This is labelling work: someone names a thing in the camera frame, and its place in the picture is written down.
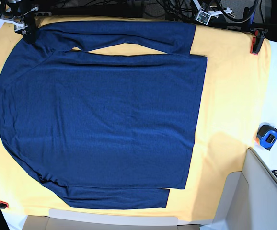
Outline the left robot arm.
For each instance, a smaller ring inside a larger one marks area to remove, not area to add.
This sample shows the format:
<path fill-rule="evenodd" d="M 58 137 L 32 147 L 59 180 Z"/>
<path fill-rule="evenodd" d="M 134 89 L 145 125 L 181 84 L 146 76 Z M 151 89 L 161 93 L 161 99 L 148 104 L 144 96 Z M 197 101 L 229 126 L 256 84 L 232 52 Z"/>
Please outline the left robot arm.
<path fill-rule="evenodd" d="M 218 1 L 219 6 L 216 4 L 215 0 L 193 0 L 194 7 L 197 9 L 195 17 L 197 18 L 200 14 L 202 15 L 211 15 L 212 17 L 218 17 L 223 14 L 220 9 L 223 9 L 224 12 L 232 18 L 235 18 L 235 13 L 231 8 L 224 8 L 220 0 Z"/>

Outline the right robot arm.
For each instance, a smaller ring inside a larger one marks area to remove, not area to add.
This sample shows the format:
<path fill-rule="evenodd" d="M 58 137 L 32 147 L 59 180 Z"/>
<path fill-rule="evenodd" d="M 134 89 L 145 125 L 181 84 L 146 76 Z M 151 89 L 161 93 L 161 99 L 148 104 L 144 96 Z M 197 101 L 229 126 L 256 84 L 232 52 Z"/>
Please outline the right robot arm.
<path fill-rule="evenodd" d="M 12 24 L 14 32 L 21 35 L 28 44 L 36 41 L 36 20 L 33 11 L 38 5 L 31 0 L 0 0 L 0 20 Z"/>

